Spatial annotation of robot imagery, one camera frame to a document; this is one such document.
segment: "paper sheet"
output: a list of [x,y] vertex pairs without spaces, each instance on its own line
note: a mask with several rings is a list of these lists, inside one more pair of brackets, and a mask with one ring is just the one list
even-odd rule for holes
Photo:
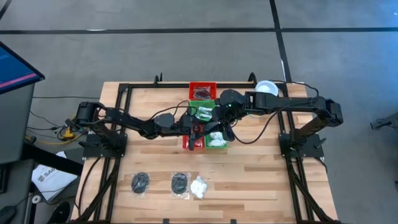
[[[63,151],[58,152],[57,156],[66,158]],[[43,165],[38,165],[32,173],[32,182],[36,185],[47,201],[51,201],[64,189],[63,187],[69,185],[76,178],[76,175]]]

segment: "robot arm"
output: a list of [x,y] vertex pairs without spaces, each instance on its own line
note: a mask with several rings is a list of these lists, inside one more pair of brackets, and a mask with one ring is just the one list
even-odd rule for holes
[[[190,136],[190,150],[193,142],[215,131],[223,133],[227,141],[234,141],[231,124],[248,114],[264,115],[276,111],[303,111],[317,115],[311,122],[298,129],[292,138],[300,141],[320,131],[324,127],[335,127],[343,122],[341,108],[338,103],[316,98],[277,97],[269,93],[245,92],[244,95],[235,90],[225,90],[216,99],[217,106],[212,110],[212,118],[202,121],[188,109],[178,121],[171,113],[164,113],[153,119],[143,121],[130,116],[117,108],[108,108],[101,103],[80,103],[75,122],[67,121],[76,128],[90,128],[110,146],[117,146],[119,134],[108,129],[105,124],[116,124],[137,131],[146,139],[158,136]],[[99,112],[105,111],[101,119]]]

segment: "green container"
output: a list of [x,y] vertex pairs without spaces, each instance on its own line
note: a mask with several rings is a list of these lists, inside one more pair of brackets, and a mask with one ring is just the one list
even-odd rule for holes
[[[189,101],[189,106],[193,106],[194,108],[196,108],[198,110],[198,112],[195,115],[200,114],[200,110],[199,107],[205,107],[205,108],[210,108],[213,109],[216,107],[216,104],[214,103],[214,100],[196,100],[196,101]],[[201,120],[204,121],[209,121],[210,118],[200,118]]]
[[[198,109],[200,106],[213,109],[214,107],[216,107],[216,104],[214,100],[196,100],[196,101],[190,101],[189,106],[193,106],[196,109]],[[200,118],[200,119],[204,121],[210,120],[210,118]],[[205,147],[208,149],[223,149],[228,147],[228,144],[225,144],[224,146],[209,146],[211,140],[213,139],[209,135],[205,136]]]
[[209,146],[209,143],[213,140],[210,135],[205,136],[205,147],[207,149],[225,149],[228,147],[228,142],[224,146]]

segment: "wooden table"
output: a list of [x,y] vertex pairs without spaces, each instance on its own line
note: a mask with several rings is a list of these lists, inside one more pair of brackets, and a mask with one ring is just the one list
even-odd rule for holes
[[[114,106],[119,83],[106,82],[100,102]],[[224,89],[217,89],[218,94]],[[237,88],[241,93],[253,89]],[[289,96],[306,97],[302,85],[288,84]],[[188,88],[133,89],[129,113],[140,119],[149,119],[159,110],[187,100]],[[177,118],[183,113],[180,109]],[[293,113],[297,128],[312,119],[310,113]],[[245,117],[234,127],[243,141],[257,137],[269,116]],[[171,223],[207,222],[229,223],[295,223],[292,196],[284,158],[280,155],[277,118],[274,118],[260,140],[250,145],[229,142],[227,149],[188,151],[182,149],[182,137],[146,140],[135,131],[126,131],[128,145],[121,160],[112,223]],[[95,158],[85,161],[82,182]],[[98,192],[101,159],[90,174],[83,192],[82,211]],[[337,219],[325,168],[315,159],[304,160],[308,188],[314,199],[330,217]],[[146,172],[150,186],[144,198],[131,191],[132,175]],[[207,181],[208,190],[203,200],[192,194],[189,200],[170,198],[172,172],[190,172],[191,179],[200,175]],[[306,218],[301,193],[300,206]],[[105,195],[101,218],[105,218],[108,195]],[[72,218],[77,217],[74,209]]]

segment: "monitor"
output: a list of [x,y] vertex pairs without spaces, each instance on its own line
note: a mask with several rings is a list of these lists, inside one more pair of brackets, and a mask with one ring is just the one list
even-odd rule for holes
[[44,78],[43,74],[0,42],[0,94]]

